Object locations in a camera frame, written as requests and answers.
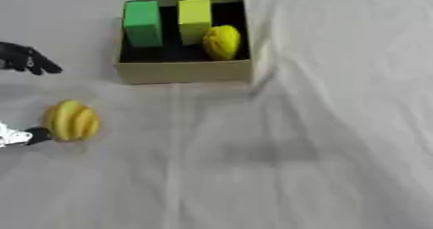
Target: yellow fruit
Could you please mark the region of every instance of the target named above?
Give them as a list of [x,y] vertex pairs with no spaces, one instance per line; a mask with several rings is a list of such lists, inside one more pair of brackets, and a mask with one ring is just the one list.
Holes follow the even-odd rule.
[[62,141],[73,140],[72,118],[82,109],[82,104],[76,100],[64,100],[57,104],[53,119],[53,128],[56,138]]
[[83,137],[85,131],[95,121],[95,112],[92,108],[84,107],[78,114],[73,118],[72,122],[72,138],[80,139]]
[[212,27],[203,38],[206,52],[216,61],[235,58],[241,43],[241,34],[231,25]]
[[94,136],[100,129],[100,124],[101,124],[100,119],[97,116],[95,116],[93,118],[92,123],[90,124],[90,127],[84,131],[84,134],[82,135],[81,139],[85,140]]
[[49,107],[45,114],[43,115],[43,126],[47,128],[51,133],[54,132],[53,129],[53,119],[56,113],[56,106]]
[[49,107],[43,115],[43,126],[59,141],[84,140],[100,129],[100,119],[93,108],[76,100],[63,100]]

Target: yellow-green cube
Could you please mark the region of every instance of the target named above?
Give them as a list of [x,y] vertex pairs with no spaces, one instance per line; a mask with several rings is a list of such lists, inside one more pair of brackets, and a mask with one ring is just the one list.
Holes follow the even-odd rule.
[[201,43],[211,26],[211,0],[179,1],[179,30],[184,45]]

